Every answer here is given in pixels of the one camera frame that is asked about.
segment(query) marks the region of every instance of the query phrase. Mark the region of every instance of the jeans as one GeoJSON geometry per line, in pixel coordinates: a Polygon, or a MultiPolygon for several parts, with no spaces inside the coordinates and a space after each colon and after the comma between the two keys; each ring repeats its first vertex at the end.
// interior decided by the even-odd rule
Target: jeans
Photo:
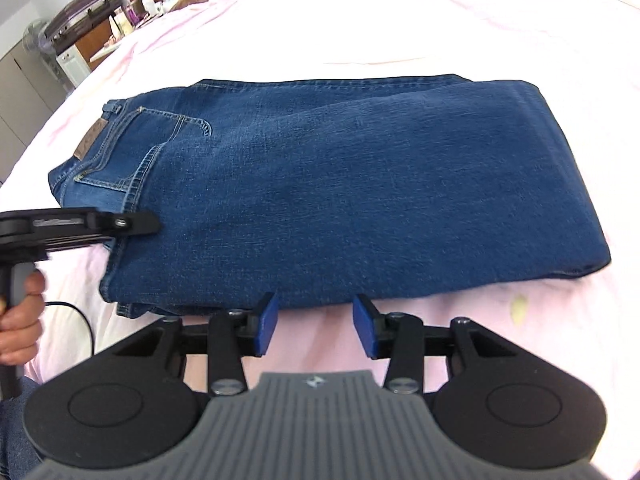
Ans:
{"type": "Polygon", "coordinates": [[[20,480],[40,464],[22,427],[24,405],[38,385],[27,377],[20,382],[22,395],[0,402],[0,478],[8,480],[20,480]]]}
{"type": "Polygon", "coordinates": [[[456,75],[203,80],[104,105],[106,127],[49,174],[62,206],[151,210],[115,240],[119,314],[206,314],[416,298],[576,278],[609,249],[538,88],[456,75]]]}

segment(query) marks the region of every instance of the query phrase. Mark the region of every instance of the pink bed sheet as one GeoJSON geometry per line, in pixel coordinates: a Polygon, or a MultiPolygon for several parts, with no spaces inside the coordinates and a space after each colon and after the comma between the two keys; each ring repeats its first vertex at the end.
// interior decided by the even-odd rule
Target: pink bed sheet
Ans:
{"type": "MultiPolygon", "coordinates": [[[[638,259],[640,210],[640,0],[210,0],[170,13],[132,36],[82,83],[38,134],[0,188],[0,209],[56,207],[47,172],[71,156],[110,98],[202,78],[278,81],[456,73],[537,85],[574,150],[610,243],[613,263],[561,282],[491,285],[412,301],[380,301],[425,323],[469,316],[590,384],[609,423],[594,464],[613,479],[640,464],[638,259]]],[[[94,325],[98,349],[153,321],[114,315],[97,292],[102,247],[56,254],[41,268],[49,299],[70,301],[94,325]]],[[[50,308],[39,381],[87,357],[77,314],[50,308]]],[[[281,313],[268,355],[247,360],[252,384],[265,370],[370,368],[348,306],[281,313]]],[[[428,388],[446,380],[426,360],[428,388]]],[[[188,381],[204,387],[204,363],[188,381]]]]}

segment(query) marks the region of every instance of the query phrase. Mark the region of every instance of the yellow stain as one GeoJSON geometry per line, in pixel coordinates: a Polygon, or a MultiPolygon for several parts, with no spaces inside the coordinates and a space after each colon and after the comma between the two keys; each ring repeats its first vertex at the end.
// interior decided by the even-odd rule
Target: yellow stain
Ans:
{"type": "Polygon", "coordinates": [[[511,320],[515,326],[522,326],[524,324],[528,309],[529,300],[526,296],[518,294],[513,298],[513,301],[511,301],[511,320]]]}

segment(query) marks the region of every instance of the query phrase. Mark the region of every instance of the power cord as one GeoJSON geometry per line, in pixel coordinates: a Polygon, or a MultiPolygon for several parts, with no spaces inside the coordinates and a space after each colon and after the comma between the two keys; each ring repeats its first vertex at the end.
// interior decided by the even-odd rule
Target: power cord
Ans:
{"type": "Polygon", "coordinates": [[[86,327],[89,329],[89,338],[91,338],[91,357],[93,357],[95,355],[94,329],[91,328],[91,323],[89,323],[89,320],[86,318],[82,310],[80,310],[75,305],[72,305],[71,303],[67,303],[66,301],[47,301],[44,305],[45,306],[68,306],[69,308],[75,310],[78,314],[80,314],[80,316],[82,316],[82,319],[84,319],[84,323],[86,327]]]}

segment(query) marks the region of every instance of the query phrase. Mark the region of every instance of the pant leg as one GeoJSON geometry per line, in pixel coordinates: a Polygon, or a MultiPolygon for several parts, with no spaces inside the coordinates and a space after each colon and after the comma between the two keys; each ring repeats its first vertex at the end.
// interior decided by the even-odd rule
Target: pant leg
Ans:
{"type": "Polygon", "coordinates": [[[40,464],[22,426],[24,405],[38,383],[27,377],[20,382],[22,395],[0,402],[0,478],[4,476],[8,480],[20,480],[40,464]]]}

